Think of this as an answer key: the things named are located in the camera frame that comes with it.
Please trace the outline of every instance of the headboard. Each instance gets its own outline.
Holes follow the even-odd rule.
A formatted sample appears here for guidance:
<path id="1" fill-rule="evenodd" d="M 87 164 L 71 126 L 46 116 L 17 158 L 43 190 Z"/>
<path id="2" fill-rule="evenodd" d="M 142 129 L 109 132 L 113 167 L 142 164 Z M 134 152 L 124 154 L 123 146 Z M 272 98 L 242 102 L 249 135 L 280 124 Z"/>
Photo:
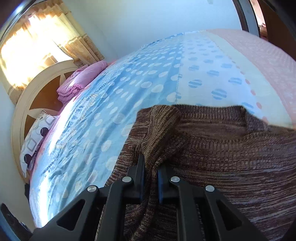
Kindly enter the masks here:
<path id="1" fill-rule="evenodd" d="M 40 72 L 20 96 L 12 121 L 11 145 L 18 171 L 26 183 L 30 176 L 22 174 L 20 152 L 22 144 L 35 119 L 42 110 L 57 115 L 63 104 L 57 99 L 57 89 L 78 67 L 73 60 L 56 63 Z"/>

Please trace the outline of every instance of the folded pink blanket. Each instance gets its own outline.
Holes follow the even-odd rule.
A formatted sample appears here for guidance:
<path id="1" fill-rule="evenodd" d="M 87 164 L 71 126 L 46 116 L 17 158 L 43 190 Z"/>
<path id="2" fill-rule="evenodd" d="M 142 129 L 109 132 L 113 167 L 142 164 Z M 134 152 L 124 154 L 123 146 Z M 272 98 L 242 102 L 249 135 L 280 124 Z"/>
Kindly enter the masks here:
<path id="1" fill-rule="evenodd" d="M 70 101 L 90 82 L 92 82 L 105 68 L 107 62 L 102 60 L 91 66 L 83 66 L 76 70 L 66 81 L 57 89 L 58 100 L 63 104 Z"/>

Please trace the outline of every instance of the blue polka dot bedsheet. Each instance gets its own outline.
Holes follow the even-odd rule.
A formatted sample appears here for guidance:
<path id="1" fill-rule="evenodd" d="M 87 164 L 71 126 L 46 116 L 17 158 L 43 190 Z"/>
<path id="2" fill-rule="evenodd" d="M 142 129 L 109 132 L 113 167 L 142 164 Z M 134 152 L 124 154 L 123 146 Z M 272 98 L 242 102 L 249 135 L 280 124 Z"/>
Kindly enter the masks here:
<path id="1" fill-rule="evenodd" d="M 30 182 L 36 226 L 87 186 L 104 186 L 142 108 L 243 105 L 292 127 L 295 69 L 282 50 L 236 30 L 177 34 L 116 61 L 66 105 L 40 148 Z"/>

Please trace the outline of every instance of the pillow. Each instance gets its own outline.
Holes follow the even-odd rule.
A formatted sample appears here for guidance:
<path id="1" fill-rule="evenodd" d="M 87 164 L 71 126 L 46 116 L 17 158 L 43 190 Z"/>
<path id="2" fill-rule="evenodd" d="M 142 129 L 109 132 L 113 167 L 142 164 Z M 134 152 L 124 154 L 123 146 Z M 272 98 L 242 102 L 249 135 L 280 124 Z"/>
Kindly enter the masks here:
<path id="1" fill-rule="evenodd" d="M 51 116 L 44 110 L 41 111 L 40 115 L 32 125 L 22 145 L 20 153 L 20 165 L 24 177 L 27 175 L 27 168 L 33 168 L 31 164 L 32 159 L 35 160 L 36 154 L 42 144 L 43 138 L 46 136 L 52 125 L 54 124 L 57 116 Z"/>

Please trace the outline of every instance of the beige curtain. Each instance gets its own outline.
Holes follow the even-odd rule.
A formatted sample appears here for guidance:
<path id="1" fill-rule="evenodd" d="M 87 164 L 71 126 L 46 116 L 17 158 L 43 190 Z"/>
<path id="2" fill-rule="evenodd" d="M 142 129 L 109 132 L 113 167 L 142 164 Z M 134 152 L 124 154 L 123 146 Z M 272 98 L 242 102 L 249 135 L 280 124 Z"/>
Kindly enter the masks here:
<path id="1" fill-rule="evenodd" d="M 104 57 L 61 0 L 32 6 L 0 49 L 0 67 L 6 77 L 2 82 L 12 102 L 17 103 L 28 83 L 42 70 L 68 59 L 83 66 Z"/>

